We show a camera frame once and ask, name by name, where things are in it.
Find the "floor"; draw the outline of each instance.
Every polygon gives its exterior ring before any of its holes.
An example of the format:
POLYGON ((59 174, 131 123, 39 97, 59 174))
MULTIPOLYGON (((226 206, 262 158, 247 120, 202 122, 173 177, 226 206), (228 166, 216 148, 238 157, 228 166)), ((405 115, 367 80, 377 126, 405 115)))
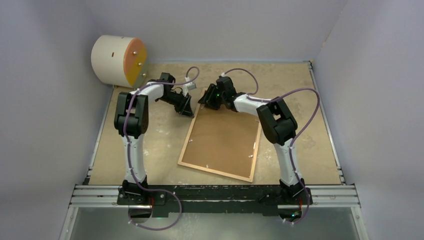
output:
MULTIPOLYGON (((147 79, 159 78, 161 72, 172 74, 177 82, 184 80, 191 66, 200 68, 196 80, 197 89, 190 91, 191 106, 194 108, 202 88, 214 83, 218 76, 232 68, 245 68, 251 71, 259 82, 255 95, 261 98, 274 98, 291 90, 314 87, 306 63, 161 63, 150 64, 147 79)), ((238 92, 252 92, 255 82, 245 72, 233 71, 228 74, 238 92)), ((114 89, 106 120, 98 144, 92 169, 90 185, 120 185, 125 175, 124 146, 114 128, 114 115, 117 96, 131 89, 114 89)), ((298 123, 298 130, 310 118, 316 97, 313 93, 295 93, 285 101, 298 123)), ((149 105, 149 128, 144 137, 144 165, 150 184, 250 184, 225 176, 177 165, 191 119, 175 113, 172 106, 158 101, 149 105)), ((341 184, 329 135, 321 111, 308 129, 296 142, 297 158, 306 184, 341 184)), ((280 167, 274 147, 262 133, 252 184, 278 184, 280 167)))

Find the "gray wall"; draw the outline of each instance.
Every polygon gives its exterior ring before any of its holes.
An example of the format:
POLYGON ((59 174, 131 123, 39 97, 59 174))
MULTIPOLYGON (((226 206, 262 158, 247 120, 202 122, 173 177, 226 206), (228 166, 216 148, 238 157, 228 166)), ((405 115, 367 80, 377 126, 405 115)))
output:
POLYGON ((314 71, 371 239, 423 239, 424 2, 349 0, 314 71))
POLYGON ((0 239, 57 239, 106 107, 100 32, 77 1, 3 1, 0 23, 0 239))
POLYGON ((153 61, 315 58, 347 0, 85 0, 103 34, 141 38, 153 61))

